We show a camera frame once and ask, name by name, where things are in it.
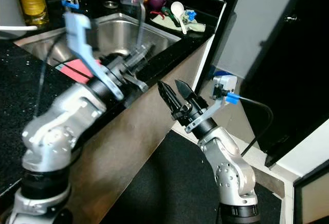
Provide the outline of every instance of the granite countertop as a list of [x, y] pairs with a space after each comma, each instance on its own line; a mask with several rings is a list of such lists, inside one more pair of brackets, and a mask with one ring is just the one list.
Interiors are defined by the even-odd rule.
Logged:
[[[85, 4], [87, 15], [97, 18], [111, 13], [122, 12], [122, 8], [106, 10], [102, 6]], [[42, 31], [30, 32], [26, 36], [53, 30], [64, 26], [62, 9], [59, 2], [48, 4], [50, 26]], [[205, 33], [188, 32], [183, 36], [180, 32], [157, 26], [148, 17], [147, 23], [166, 32], [181, 37], [181, 40], [165, 51], [156, 55], [148, 65], [138, 73], [138, 79], [149, 87], [175, 68], [188, 55], [201, 46], [213, 33], [214, 27], [207, 26]], [[15, 45], [12, 41], [0, 41], [0, 213], [13, 201], [13, 194], [19, 187], [23, 174], [22, 156], [26, 150], [21, 140], [23, 128], [33, 118], [35, 99], [39, 88], [42, 61]], [[74, 80], [47, 66], [46, 78], [39, 113], [49, 109], [56, 96], [60, 95], [74, 83]], [[107, 112], [90, 127], [79, 139], [80, 147], [101, 128], [125, 109], [120, 102], [107, 103]]]

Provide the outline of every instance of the white cable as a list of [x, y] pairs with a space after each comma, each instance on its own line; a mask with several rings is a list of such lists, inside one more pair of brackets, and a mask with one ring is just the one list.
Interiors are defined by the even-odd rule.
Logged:
[[24, 30], [24, 31], [29, 31], [29, 30], [37, 30], [37, 26], [0, 26], [0, 31], [1, 30]]

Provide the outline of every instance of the cabinet door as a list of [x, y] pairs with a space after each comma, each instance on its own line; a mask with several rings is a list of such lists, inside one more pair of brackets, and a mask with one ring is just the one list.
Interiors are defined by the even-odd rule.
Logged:
[[[259, 139], [271, 166], [329, 118], [329, 104], [321, 95], [327, 89], [328, 20], [326, 0], [298, 0], [282, 17], [277, 34], [241, 95], [269, 105], [274, 121]], [[244, 104], [255, 134], [264, 127], [266, 114]]]

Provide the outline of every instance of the sink basin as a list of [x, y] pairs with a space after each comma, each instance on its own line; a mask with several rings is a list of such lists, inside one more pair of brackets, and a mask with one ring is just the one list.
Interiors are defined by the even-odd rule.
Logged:
[[[87, 41], [93, 46], [96, 59], [109, 54], [127, 55], [135, 47], [138, 34], [138, 21], [122, 13], [116, 13], [94, 20], [98, 24], [98, 33], [88, 33]], [[65, 28], [30, 36], [15, 42], [40, 60], [44, 60], [53, 42], [65, 32]], [[164, 51], [180, 38], [158, 28], [145, 24], [143, 43], [152, 42], [155, 46], [148, 54], [148, 60]], [[66, 37], [62, 36], [54, 46], [48, 64], [57, 66], [60, 62], [74, 60], [76, 57], [66, 46]]]

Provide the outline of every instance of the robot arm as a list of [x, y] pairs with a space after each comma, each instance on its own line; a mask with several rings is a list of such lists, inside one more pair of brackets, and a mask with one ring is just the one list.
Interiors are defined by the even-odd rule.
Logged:
[[[124, 99], [128, 84], [142, 92], [146, 83], [136, 79], [146, 63], [145, 55], [152, 44], [139, 45], [126, 57], [117, 57], [107, 67], [95, 62], [86, 43], [87, 17], [66, 13], [67, 39], [71, 51], [94, 74], [87, 85], [74, 84], [58, 96], [51, 108], [32, 120], [22, 133], [27, 151], [23, 156], [25, 175], [15, 194], [14, 207], [6, 224], [71, 224], [72, 214], [63, 209], [69, 196], [71, 150], [81, 134], [106, 111], [112, 98]], [[133, 98], [125, 101], [130, 105]]]
[[209, 161], [220, 196], [221, 217], [224, 223], [259, 223], [257, 196], [254, 192], [255, 175], [251, 166], [242, 158], [239, 148], [230, 134], [217, 126], [211, 118], [224, 101], [223, 86], [214, 87], [215, 104], [208, 108], [206, 101], [198, 97], [183, 81], [176, 80], [179, 93], [187, 101], [177, 99], [172, 88], [158, 82], [161, 97], [167, 103], [174, 120], [192, 132], [198, 146]]

